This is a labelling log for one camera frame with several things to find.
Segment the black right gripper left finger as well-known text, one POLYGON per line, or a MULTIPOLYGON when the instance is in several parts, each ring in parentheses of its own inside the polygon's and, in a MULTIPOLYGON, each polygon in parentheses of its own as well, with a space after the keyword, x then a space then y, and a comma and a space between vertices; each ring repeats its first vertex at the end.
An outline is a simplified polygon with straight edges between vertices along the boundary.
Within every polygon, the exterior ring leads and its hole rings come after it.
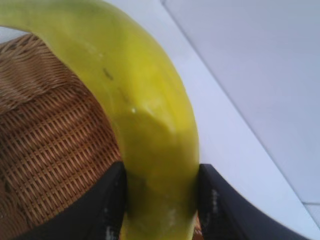
POLYGON ((124 164, 115 162, 84 195, 19 240, 118 240, 127 203, 124 164))

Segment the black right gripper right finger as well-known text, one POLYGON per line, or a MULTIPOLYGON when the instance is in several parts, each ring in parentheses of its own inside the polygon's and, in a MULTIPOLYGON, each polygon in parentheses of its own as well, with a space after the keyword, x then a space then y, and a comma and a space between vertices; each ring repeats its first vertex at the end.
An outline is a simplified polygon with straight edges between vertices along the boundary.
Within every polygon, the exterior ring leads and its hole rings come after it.
POLYGON ((245 197, 209 163, 198 168, 198 219, 205 240, 309 240, 245 197))

